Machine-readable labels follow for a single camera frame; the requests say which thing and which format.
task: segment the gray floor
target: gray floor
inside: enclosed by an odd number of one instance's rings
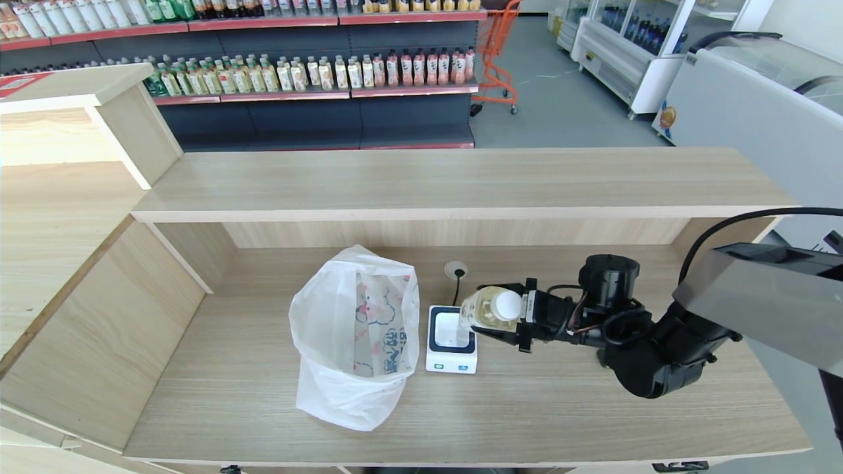
[[[629,121],[626,106],[559,51],[546,18],[521,17],[513,27],[498,65],[518,85],[517,115],[509,106],[486,103],[471,119],[478,148],[653,147],[666,146],[650,120]],[[843,472],[843,453],[834,436],[830,412],[817,370],[754,341],[749,342],[814,449],[731,461],[711,474],[827,474]]]
[[[630,122],[626,104],[610,93],[553,41],[543,17],[520,17],[497,61],[513,75],[518,114],[486,102],[470,120],[478,148],[656,147],[650,120]],[[500,89],[490,96],[500,97]]]

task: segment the robotic arm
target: robotic arm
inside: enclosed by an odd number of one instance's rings
[[[563,341],[597,347],[604,367],[630,393],[658,398],[696,382],[714,352],[742,334],[819,368],[843,447],[843,256],[779,245],[732,244],[709,250],[689,271],[702,242],[748,218],[795,213],[843,216],[814,207],[772,209],[727,219],[691,247],[674,302],[657,322],[633,298],[639,264],[624,256],[590,256],[578,285],[537,289],[537,281],[501,286],[526,301],[515,332],[473,327],[517,345]],[[553,294],[579,288],[575,300]]]

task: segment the refrigerator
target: refrigerator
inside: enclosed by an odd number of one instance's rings
[[[695,44],[652,126],[677,146],[736,148],[804,206],[843,207],[843,64],[781,35]],[[796,247],[843,249],[840,218],[785,218],[776,232]]]

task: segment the wooden panel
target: wooden panel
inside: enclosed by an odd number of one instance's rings
[[[182,155],[181,146],[141,84],[106,105],[87,110],[103,135],[123,150],[123,164],[143,189],[149,189]]]
[[[757,218],[727,226],[725,229],[716,232],[706,239],[706,242],[696,254],[700,256],[712,248],[734,244],[736,242],[760,242],[765,235],[773,230],[781,219],[781,217]],[[679,256],[684,259],[690,247],[702,233],[721,221],[723,219],[719,218],[691,219],[679,235],[676,236],[676,240],[674,240],[674,248],[679,253]]]
[[[241,249],[669,244],[688,219],[225,223]]]
[[[151,224],[171,252],[207,293],[222,282],[237,247],[220,223]]]
[[[3,171],[22,164],[120,161],[120,154],[85,109],[0,116]]]
[[[728,148],[186,154],[148,222],[727,217],[795,202]]]
[[[5,407],[121,450],[204,292],[129,226],[0,382]]]
[[[120,163],[3,167],[2,354],[143,193]]]
[[[527,355],[481,339],[477,375],[426,372],[422,355],[397,408],[373,432],[321,422],[295,408],[299,355],[284,315],[293,295],[337,251],[238,250],[221,290],[208,295],[196,312],[125,455],[279,465],[571,467],[810,446],[743,342],[722,346],[720,362],[706,366],[695,384],[644,400],[601,369],[592,348],[536,344]],[[428,306],[453,298],[454,282],[443,275],[451,260],[468,265],[465,298],[478,284],[526,277],[537,277],[542,288],[572,283],[588,255],[629,256],[642,264],[635,296],[657,318],[672,301],[679,269],[669,245],[373,251],[415,267],[422,341]],[[693,443],[688,442],[690,425]]]

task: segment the orange shopping cart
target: orange shopping cart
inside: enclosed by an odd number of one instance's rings
[[[472,99],[480,102],[471,106],[471,116],[483,109],[483,102],[510,104],[513,115],[518,113],[518,91],[513,86],[513,77],[502,67],[495,65],[495,59],[503,53],[509,30],[512,29],[521,0],[509,0],[503,10],[489,9],[489,17],[481,26],[477,41],[477,50],[483,61],[483,79],[480,81],[477,95]],[[503,97],[490,97],[490,92],[501,88]]]

